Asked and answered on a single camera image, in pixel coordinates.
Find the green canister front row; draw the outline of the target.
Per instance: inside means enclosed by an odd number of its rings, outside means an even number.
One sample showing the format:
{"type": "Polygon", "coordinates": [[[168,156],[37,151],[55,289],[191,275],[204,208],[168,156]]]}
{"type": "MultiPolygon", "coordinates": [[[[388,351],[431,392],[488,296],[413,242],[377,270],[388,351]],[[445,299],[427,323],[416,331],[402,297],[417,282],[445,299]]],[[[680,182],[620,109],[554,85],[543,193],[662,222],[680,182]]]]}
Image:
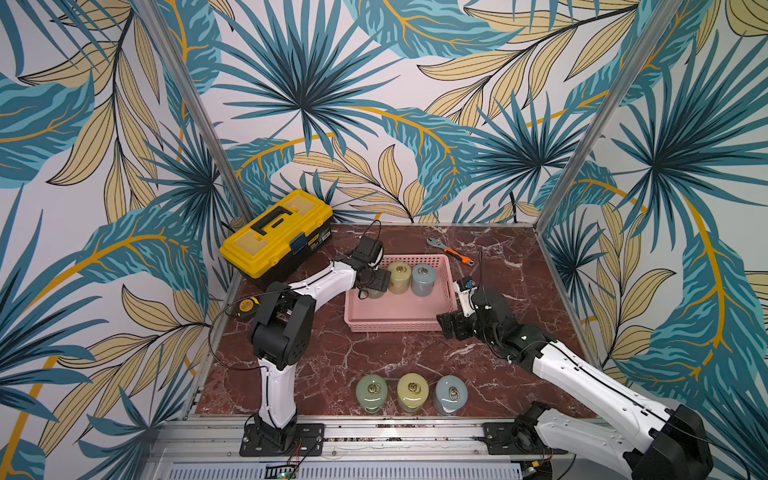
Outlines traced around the green canister front row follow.
{"type": "Polygon", "coordinates": [[[355,393],[362,409],[367,414],[376,414],[384,407],[389,389],[382,377],[376,374],[368,374],[357,382],[355,393]]]}

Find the yellow-green canister row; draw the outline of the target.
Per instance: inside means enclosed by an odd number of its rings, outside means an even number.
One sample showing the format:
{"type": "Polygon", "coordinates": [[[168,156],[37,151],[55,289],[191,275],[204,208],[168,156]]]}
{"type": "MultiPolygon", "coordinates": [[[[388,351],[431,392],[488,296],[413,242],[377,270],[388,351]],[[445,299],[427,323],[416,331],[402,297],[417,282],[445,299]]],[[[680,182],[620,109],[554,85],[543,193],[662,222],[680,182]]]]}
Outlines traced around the yellow-green canister row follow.
{"type": "Polygon", "coordinates": [[[397,384],[397,400],[403,411],[416,413],[429,397],[429,385],[426,379],[417,373],[403,375],[397,384]]]}
{"type": "Polygon", "coordinates": [[[405,293],[410,288],[411,266],[404,261],[396,261],[390,263],[387,270],[390,272],[388,291],[397,295],[405,293]]]}

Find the blue canister front row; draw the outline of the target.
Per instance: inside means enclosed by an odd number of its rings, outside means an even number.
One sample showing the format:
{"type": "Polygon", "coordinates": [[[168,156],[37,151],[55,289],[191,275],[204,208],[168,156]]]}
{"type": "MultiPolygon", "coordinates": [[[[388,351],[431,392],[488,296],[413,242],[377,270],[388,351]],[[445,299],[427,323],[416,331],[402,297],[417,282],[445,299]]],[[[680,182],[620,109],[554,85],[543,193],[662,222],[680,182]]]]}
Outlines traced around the blue canister front row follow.
{"type": "Polygon", "coordinates": [[[446,375],[436,383],[433,400],[439,415],[454,416],[468,401],[466,384],[457,376],[446,375]]]}

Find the yellow-green canister back row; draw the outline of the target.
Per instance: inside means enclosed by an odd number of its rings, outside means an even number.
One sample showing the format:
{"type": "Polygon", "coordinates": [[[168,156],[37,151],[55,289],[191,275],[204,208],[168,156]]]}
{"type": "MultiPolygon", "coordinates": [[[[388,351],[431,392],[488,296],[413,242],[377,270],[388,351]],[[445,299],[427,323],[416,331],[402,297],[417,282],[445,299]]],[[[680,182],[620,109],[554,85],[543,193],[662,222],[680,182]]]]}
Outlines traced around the yellow-green canister back row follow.
{"type": "Polygon", "coordinates": [[[410,288],[411,266],[404,261],[396,261],[390,263],[387,270],[390,272],[388,291],[397,295],[405,293],[410,288]]]}

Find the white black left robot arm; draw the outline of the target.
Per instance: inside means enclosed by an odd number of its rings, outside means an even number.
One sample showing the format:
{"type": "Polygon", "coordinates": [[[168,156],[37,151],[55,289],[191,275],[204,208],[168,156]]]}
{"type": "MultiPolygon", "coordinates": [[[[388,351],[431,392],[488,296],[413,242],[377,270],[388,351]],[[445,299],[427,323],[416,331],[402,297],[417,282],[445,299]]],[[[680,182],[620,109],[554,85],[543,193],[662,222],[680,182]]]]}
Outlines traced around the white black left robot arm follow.
{"type": "Polygon", "coordinates": [[[390,272],[382,260],[382,254],[370,261],[340,256],[304,280],[275,282],[262,295],[250,333],[261,370],[257,427],[276,449],[287,450],[296,436],[296,365],[308,349],[316,311],[350,290],[385,292],[390,272]]]}

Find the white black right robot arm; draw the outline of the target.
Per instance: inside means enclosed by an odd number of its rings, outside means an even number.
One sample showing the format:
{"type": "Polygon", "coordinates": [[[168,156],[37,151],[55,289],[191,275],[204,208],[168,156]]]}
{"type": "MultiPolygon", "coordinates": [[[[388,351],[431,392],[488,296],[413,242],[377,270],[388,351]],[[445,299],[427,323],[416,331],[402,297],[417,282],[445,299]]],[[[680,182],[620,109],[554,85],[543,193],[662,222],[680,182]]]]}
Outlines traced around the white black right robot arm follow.
{"type": "Polygon", "coordinates": [[[436,319],[446,338],[482,341],[497,358],[557,386],[605,422],[537,403],[516,420],[533,440],[629,479],[705,479],[711,473],[713,457],[696,412],[671,409],[611,378],[539,326],[519,322],[497,292],[474,288],[461,309],[436,319]]]}

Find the blue canister row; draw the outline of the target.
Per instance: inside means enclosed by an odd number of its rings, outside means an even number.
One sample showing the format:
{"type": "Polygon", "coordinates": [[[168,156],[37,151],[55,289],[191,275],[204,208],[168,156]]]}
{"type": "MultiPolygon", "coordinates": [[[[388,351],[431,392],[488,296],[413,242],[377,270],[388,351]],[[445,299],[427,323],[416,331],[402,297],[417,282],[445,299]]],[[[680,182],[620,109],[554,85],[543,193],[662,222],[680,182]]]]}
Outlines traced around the blue canister row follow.
{"type": "Polygon", "coordinates": [[[428,297],[437,280],[436,269],[428,264],[417,264],[411,270],[410,288],[414,295],[428,297]]]}
{"type": "Polygon", "coordinates": [[[446,375],[436,383],[433,400],[439,415],[454,416],[468,401],[466,384],[457,376],[446,375]]]}

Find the yellow-green canister front row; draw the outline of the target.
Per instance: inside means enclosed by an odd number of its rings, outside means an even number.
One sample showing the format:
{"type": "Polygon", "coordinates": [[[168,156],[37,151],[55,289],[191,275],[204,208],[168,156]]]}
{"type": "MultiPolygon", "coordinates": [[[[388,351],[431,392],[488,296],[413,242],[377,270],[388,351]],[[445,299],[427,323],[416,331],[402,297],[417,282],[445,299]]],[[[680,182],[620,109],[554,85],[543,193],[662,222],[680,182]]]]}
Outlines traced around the yellow-green canister front row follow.
{"type": "Polygon", "coordinates": [[[403,375],[397,384],[397,400],[403,411],[416,413],[429,397],[429,385],[426,379],[417,373],[403,375]]]}

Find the blue canister back row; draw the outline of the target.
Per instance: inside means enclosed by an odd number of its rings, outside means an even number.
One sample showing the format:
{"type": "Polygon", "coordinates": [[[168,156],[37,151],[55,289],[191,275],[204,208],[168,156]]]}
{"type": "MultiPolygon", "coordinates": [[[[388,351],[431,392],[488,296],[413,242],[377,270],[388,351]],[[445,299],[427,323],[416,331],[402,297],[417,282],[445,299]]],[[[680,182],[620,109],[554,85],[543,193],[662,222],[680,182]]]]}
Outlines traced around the blue canister back row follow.
{"type": "Polygon", "coordinates": [[[436,269],[428,264],[417,264],[411,270],[410,288],[414,295],[428,297],[437,280],[436,269]]]}

